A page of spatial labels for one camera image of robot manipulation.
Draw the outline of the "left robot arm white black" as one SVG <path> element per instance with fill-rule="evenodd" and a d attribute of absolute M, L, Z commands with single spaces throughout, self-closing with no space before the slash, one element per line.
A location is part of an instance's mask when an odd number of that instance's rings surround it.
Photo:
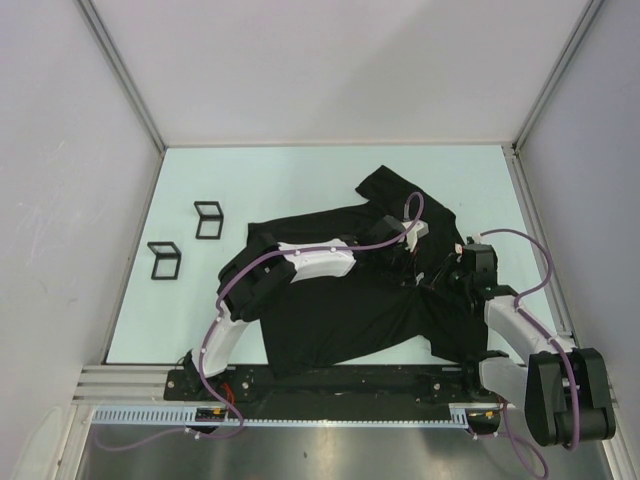
<path fill-rule="evenodd" d="M 219 272 L 216 316 L 201 345 L 184 358 L 184 386 L 197 398 L 214 397 L 230 355 L 249 323 L 256 321 L 291 284 L 342 278 L 362 269 L 384 271 L 415 253 L 429 233 L 419 219 L 385 216 L 362 239 L 353 235 L 311 244 L 277 241 L 261 234 Z"/>

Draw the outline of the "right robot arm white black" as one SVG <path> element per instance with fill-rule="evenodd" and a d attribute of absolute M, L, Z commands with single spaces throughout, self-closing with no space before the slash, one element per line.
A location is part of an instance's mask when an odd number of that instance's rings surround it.
<path fill-rule="evenodd" d="M 463 393 L 473 401 L 495 393 L 512 402 L 541 446 L 613 438 L 617 425 L 603 356 L 553 335 L 511 287 L 499 284 L 497 267 L 492 246 L 458 245 L 435 278 L 436 286 L 461 295 L 471 314 L 517 355 L 482 354 L 477 367 L 461 376 Z"/>

